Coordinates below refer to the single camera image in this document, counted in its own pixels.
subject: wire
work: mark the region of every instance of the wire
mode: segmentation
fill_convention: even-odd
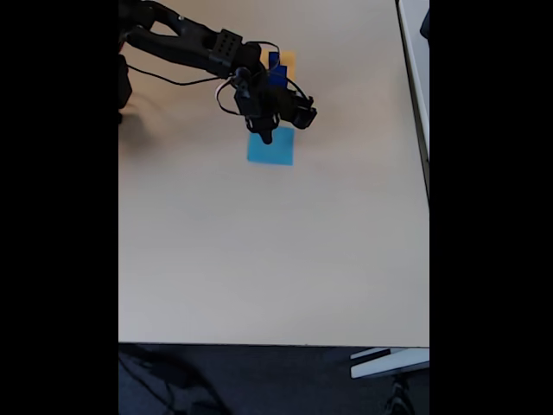
[[[159,396],[157,393],[155,393],[151,387],[148,386],[148,384],[146,384],[146,382],[144,382],[142,379],[140,379],[140,377],[138,377],[138,375],[136,375],[135,373],[132,373],[131,370],[127,367],[127,365],[124,364],[124,362],[121,360],[121,356],[118,356],[118,359],[119,359],[119,363],[121,364],[121,367],[124,369],[124,371],[132,378],[134,379],[136,382],[138,382],[144,389],[146,389],[154,398],[156,398],[157,400],[159,400],[163,406],[165,406],[169,411],[172,411],[172,412],[175,412],[175,409],[173,408],[172,405],[170,405],[169,403],[167,403],[165,401],[165,399],[163,399],[161,396]]]
[[[217,86],[217,89],[215,90],[215,99],[217,99],[217,104],[219,104],[219,108],[221,110],[223,110],[224,112],[226,112],[227,114],[232,114],[232,115],[238,115],[238,116],[242,116],[241,114],[239,114],[238,112],[236,111],[233,111],[233,110],[228,110],[226,109],[222,104],[221,104],[221,101],[219,100],[219,94],[221,93],[221,91],[223,89],[225,89],[227,86],[229,86],[232,82],[232,78],[230,78],[229,80],[226,80],[225,82],[223,82],[221,85]]]
[[[278,47],[278,45],[276,45],[275,43],[273,43],[271,41],[247,41],[246,45],[248,43],[256,43],[257,45],[269,45],[269,46],[272,46],[272,47],[276,48],[276,52],[278,53],[278,59],[276,60],[275,66],[269,69],[269,72],[275,70],[278,67],[278,65],[280,65],[280,48]]]
[[[165,82],[168,82],[169,84],[173,84],[173,85],[177,85],[177,86],[196,85],[196,84],[201,84],[202,82],[209,82],[210,80],[219,80],[220,79],[220,78],[215,76],[213,78],[205,78],[203,80],[193,80],[192,82],[175,82],[174,80],[168,80],[167,78],[163,78],[161,75],[158,75],[156,73],[143,71],[142,69],[138,69],[137,67],[133,67],[132,65],[127,65],[127,67],[129,67],[133,71],[137,71],[137,72],[143,73],[145,75],[153,76],[154,78],[157,78],[159,80],[164,80]]]
[[[280,76],[281,78],[285,78],[290,84],[292,84],[294,86],[295,89],[297,89],[297,91],[307,100],[309,101],[309,98],[308,96],[305,94],[305,92],[293,81],[291,80],[288,76],[286,75],[282,75],[281,73],[272,73],[271,75],[276,75],[276,76]]]
[[[165,382],[165,389],[167,389],[167,394],[169,395],[169,406],[175,407],[175,393],[173,392],[173,389],[171,389],[171,385],[166,381]],[[170,415],[171,410],[167,408],[167,411],[163,415]]]

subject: white table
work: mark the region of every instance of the white table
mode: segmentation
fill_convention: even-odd
[[[163,3],[296,51],[319,115],[296,132],[293,167],[252,164],[217,82],[130,73],[119,341],[428,347],[429,206],[393,0]],[[124,55],[174,80],[207,76]]]

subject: blue square paper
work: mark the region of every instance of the blue square paper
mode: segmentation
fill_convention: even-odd
[[[294,129],[278,127],[273,130],[273,142],[265,144],[259,134],[250,133],[248,161],[254,163],[294,165]]]

